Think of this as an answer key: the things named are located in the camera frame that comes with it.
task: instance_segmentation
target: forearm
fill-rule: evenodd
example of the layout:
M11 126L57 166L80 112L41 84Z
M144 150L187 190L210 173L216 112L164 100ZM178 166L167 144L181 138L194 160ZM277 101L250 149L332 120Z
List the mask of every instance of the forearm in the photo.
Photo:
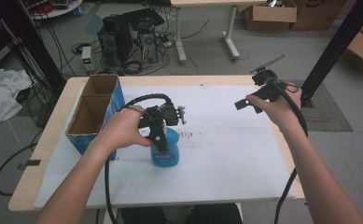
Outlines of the forearm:
M79 223L107 158L90 146L45 204L35 223Z
M283 129L314 223L363 223L363 216L333 177L300 125Z

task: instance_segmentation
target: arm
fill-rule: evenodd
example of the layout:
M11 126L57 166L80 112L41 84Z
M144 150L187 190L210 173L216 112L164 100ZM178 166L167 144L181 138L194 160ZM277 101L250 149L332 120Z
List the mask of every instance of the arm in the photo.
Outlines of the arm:
M301 90L288 95L300 107ZM318 155L288 102L279 97L268 103L254 95L246 100L263 109L283 133L314 223L363 223L362 214Z
M114 149L152 143L138 132L140 112L122 109L91 141L89 147L62 184L49 198L35 223L79 223L91 189L106 159Z

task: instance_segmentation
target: white paper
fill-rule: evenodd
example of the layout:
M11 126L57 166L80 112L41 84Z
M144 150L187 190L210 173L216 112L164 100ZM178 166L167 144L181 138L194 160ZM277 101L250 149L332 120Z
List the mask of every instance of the white paper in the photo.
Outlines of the white paper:
M234 106L255 91L253 86L202 84L122 89L126 103L150 93L168 95L175 106L186 108L187 124L180 122L170 127L180 134L180 160L174 167L154 166L146 147L132 146L117 151L109 170L114 206L258 201L281 196L289 174L266 114L256 114L250 106L242 110ZM163 103L164 100L148 100L139 105ZM142 135L148 132L149 129L141 130ZM36 207L45 204L79 158L63 131L50 158ZM294 196L291 189L288 197ZM105 205L104 169L88 200L88 206L97 205Z

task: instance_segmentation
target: gray carpet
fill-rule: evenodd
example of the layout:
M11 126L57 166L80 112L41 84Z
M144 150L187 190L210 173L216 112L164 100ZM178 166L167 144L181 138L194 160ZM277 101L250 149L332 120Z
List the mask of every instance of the gray carpet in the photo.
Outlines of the gray carpet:
M293 81L301 86L304 81ZM306 106L301 111L306 119L309 131L319 132L352 132L347 119L331 97L327 87L322 83L312 97L312 106Z

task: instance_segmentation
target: hand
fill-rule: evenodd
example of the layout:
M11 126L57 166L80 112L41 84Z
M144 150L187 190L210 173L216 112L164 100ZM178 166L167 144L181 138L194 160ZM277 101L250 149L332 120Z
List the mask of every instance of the hand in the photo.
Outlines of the hand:
M292 82L286 82L286 84L286 93L291 97L298 108L300 108L301 89L297 88ZM280 130L283 130L284 128L293 128L295 127L294 125L300 125L297 116L283 96L279 96L277 100L271 103L252 94L245 96L245 99L264 110L271 121L273 121Z
M91 142L91 145L104 148L108 154L118 148L134 144L143 147L152 146L153 143L138 131L138 123L142 116L143 112L128 108L120 110L107 122L104 129Z

